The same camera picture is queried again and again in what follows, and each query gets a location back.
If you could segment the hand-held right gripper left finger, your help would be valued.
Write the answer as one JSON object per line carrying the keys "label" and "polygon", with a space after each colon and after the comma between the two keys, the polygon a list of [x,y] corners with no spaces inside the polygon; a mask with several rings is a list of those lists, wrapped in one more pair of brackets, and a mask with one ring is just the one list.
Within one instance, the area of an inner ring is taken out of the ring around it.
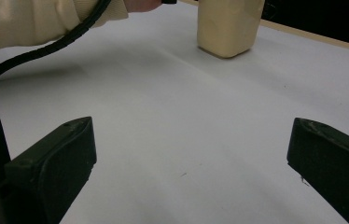
{"label": "hand-held right gripper left finger", "polygon": [[11,224],[59,224],[97,162],[92,118],[68,121],[5,165]]}

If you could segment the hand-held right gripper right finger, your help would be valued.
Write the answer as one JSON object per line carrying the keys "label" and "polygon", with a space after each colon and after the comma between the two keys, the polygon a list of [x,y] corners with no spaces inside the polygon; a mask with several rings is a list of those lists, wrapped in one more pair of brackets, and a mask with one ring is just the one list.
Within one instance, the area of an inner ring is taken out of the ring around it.
{"label": "hand-held right gripper right finger", "polygon": [[349,135],[318,121],[296,118],[286,159],[349,223]]}

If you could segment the cream square ceramic cup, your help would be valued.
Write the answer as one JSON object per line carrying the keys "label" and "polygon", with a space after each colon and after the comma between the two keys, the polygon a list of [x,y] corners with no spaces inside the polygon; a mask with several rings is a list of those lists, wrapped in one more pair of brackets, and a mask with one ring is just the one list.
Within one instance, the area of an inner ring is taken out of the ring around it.
{"label": "cream square ceramic cup", "polygon": [[219,58],[231,58],[255,43],[265,0],[199,0],[197,43]]}

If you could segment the white table sheet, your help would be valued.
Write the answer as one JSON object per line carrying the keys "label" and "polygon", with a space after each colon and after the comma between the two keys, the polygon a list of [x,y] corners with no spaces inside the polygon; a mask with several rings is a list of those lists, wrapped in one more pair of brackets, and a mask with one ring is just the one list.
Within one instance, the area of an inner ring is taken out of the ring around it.
{"label": "white table sheet", "polygon": [[61,224],[345,224],[286,161],[295,118],[349,134],[349,46],[263,22],[229,60],[188,3],[133,14],[0,76],[12,156],[93,119],[98,159]]}

